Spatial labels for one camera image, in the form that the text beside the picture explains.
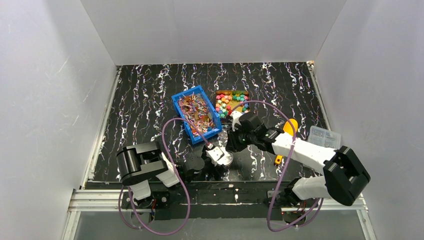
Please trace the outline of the orange plastic scoop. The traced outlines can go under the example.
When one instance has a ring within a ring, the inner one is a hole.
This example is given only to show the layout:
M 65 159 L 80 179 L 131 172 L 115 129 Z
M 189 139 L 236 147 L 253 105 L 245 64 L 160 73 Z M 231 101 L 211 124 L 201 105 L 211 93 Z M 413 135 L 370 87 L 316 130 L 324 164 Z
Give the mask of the orange plastic scoop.
M 290 118 L 283 126 L 282 130 L 289 134 L 290 136 L 294 136 L 298 130 L 298 122 L 294 118 Z M 284 156 L 277 155 L 274 160 L 275 166 L 280 166 L 283 162 Z

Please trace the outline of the blue plastic candy bin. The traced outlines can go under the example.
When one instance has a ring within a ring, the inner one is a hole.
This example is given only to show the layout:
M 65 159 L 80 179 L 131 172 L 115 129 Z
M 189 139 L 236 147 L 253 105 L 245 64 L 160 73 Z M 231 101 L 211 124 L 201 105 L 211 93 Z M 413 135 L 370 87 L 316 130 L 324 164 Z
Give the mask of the blue plastic candy bin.
M 192 87 L 172 97 L 177 116 L 190 121 L 194 126 L 183 122 L 185 131 L 193 145 L 203 141 L 196 129 L 206 139 L 222 132 L 220 116 L 200 85 Z

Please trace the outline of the white round jar lid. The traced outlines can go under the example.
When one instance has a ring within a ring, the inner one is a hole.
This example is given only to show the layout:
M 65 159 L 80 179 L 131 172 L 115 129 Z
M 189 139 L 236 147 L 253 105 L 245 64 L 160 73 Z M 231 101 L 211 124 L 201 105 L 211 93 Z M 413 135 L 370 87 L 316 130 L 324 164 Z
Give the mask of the white round jar lid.
M 221 149 L 223 152 L 223 156 L 219 158 L 217 164 L 220 166 L 228 167 L 233 162 L 233 154 L 231 152 L 226 151 L 224 148 Z

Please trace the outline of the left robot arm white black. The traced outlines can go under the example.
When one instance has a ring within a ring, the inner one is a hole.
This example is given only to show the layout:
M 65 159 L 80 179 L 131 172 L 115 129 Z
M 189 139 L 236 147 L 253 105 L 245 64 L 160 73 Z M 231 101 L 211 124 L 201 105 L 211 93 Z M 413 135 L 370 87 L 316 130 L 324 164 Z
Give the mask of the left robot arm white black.
M 158 142 L 150 142 L 124 147 L 116 159 L 122 185 L 130 187 L 134 200 L 142 201 L 152 196 L 151 179 L 161 181 L 167 188 L 181 182 L 177 174 L 187 183 L 211 178 L 219 181 L 232 164 L 233 154 L 209 143 L 203 147 L 201 156 L 176 165 L 167 158 Z

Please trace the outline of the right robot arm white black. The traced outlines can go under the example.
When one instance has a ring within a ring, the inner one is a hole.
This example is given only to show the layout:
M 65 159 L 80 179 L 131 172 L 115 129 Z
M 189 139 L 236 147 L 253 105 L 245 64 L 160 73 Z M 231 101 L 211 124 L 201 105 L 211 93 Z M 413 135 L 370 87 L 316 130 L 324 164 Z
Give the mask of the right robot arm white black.
M 283 205 L 295 206 L 308 199 L 333 199 L 351 206 L 371 181 L 371 176 L 355 152 L 318 146 L 293 138 L 275 127 L 268 128 L 252 112 L 233 111 L 232 127 L 228 131 L 226 150 L 241 152 L 249 145 L 274 155 L 284 156 L 306 165 L 320 175 L 292 180 L 276 199 Z

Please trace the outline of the square tin of star candies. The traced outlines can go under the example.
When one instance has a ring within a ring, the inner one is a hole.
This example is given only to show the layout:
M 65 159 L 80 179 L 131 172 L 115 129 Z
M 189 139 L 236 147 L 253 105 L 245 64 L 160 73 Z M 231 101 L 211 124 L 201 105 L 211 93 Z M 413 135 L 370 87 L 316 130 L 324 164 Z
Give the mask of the square tin of star candies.
M 250 100 L 247 91 L 241 90 L 217 90 L 215 92 L 215 111 L 218 113 L 222 124 L 229 124 L 229 117 L 235 109 L 242 114 L 249 112 L 250 105 L 246 101 Z

